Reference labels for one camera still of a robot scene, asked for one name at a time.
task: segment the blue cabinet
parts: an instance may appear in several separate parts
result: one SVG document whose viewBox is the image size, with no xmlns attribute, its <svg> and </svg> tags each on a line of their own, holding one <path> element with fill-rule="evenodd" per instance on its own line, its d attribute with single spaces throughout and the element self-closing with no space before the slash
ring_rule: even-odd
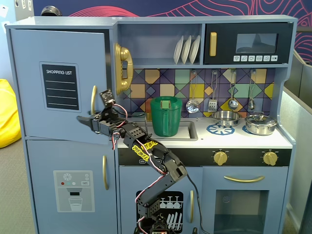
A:
<svg viewBox="0 0 312 234">
<path fill-rule="evenodd" d="M 191 179 L 196 184 L 201 194 L 202 167 L 187 167 Z M 132 233 L 137 223 L 137 206 L 135 198 L 153 183 L 159 174 L 147 166 L 120 166 L 120 209 L 121 209 L 121 233 Z M 193 185 L 183 178 L 167 191 L 160 195 L 160 211 L 167 219 L 167 223 L 178 234 L 191 234 L 194 227 L 199 228 L 199 211 L 196 201 L 196 193 Z"/>
<path fill-rule="evenodd" d="M 288 167 L 203 167 L 204 229 L 211 234 L 276 234 Z"/>
<path fill-rule="evenodd" d="M 27 148 L 39 234 L 117 233 L 110 145 L 28 140 Z"/>
</svg>

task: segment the oven window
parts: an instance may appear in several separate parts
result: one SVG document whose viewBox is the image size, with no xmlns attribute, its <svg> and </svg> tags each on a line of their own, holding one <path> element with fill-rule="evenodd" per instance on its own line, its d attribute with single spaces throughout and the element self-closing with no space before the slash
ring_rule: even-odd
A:
<svg viewBox="0 0 312 234">
<path fill-rule="evenodd" d="M 217 190 L 215 234 L 262 234 L 269 191 Z"/>
</svg>

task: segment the patterned wall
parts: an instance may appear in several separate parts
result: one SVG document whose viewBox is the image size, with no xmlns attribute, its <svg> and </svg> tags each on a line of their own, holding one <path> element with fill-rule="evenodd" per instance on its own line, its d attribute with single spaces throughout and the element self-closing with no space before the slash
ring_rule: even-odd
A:
<svg viewBox="0 0 312 234">
<path fill-rule="evenodd" d="M 218 86 L 215 91 L 215 99 L 218 101 L 218 110 L 230 110 L 228 101 L 231 97 L 230 69 L 216 69 L 218 76 Z M 175 96 L 182 99 L 182 117 L 203 117 L 210 116 L 207 112 L 208 101 L 212 98 L 212 70 L 202 69 L 195 70 L 197 72 L 197 85 L 195 87 L 195 75 L 193 70 L 188 69 L 160 69 L 160 70 L 135 70 L 133 82 L 130 89 L 122 94 L 120 104 L 132 114 L 138 114 L 143 111 L 150 112 L 150 101 L 158 96 Z M 250 70 L 236 70 L 236 86 L 234 90 L 234 98 L 239 102 L 239 107 L 235 110 L 242 117 L 245 117 L 251 110 L 248 109 L 249 101 L 249 83 Z M 252 83 L 256 81 L 253 89 L 253 98 L 255 102 L 255 110 L 263 111 L 269 114 L 271 107 L 271 99 L 273 93 L 274 69 L 257 69 L 256 79 L 252 76 Z M 213 80 L 213 88 L 215 87 L 215 77 Z M 189 98 L 192 97 L 192 86 L 194 98 L 200 103 L 199 112 L 189 114 L 185 105 Z"/>
<path fill-rule="evenodd" d="M 35 15 L 47 5 L 58 7 L 64 16 L 232 16 L 289 15 L 299 26 L 312 27 L 312 0 L 33 0 Z M 312 61 L 312 33 L 298 33 L 295 48 Z"/>
</svg>

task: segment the yellow sticker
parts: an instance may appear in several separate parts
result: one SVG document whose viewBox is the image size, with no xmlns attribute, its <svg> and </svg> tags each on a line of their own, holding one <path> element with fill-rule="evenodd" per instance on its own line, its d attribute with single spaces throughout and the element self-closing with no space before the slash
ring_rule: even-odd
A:
<svg viewBox="0 0 312 234">
<path fill-rule="evenodd" d="M 132 149 L 134 150 L 134 152 L 136 152 L 137 155 L 139 155 L 142 159 L 144 159 L 144 161 L 148 161 L 148 159 L 150 158 L 148 155 L 146 155 L 145 153 L 143 153 L 143 151 L 138 147 L 138 146 L 134 146 L 132 147 Z"/>
<path fill-rule="evenodd" d="M 151 149 L 154 145 L 158 145 L 158 143 L 155 141 L 150 141 L 144 144 L 147 150 Z"/>
</svg>

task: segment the sink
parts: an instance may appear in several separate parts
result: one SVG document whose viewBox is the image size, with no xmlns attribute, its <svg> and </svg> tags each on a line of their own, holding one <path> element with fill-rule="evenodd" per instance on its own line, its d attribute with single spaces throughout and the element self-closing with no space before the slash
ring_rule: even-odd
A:
<svg viewBox="0 0 312 234">
<path fill-rule="evenodd" d="M 146 130 L 145 122 L 137 121 L 138 126 Z M 163 137 L 157 136 L 153 130 L 153 123 L 147 122 L 147 131 L 148 133 L 152 133 L 152 138 L 159 140 L 182 140 L 182 141 L 190 141 L 190 140 L 198 140 L 195 125 L 192 121 L 181 121 L 179 124 L 178 133 L 171 137 Z"/>
</svg>

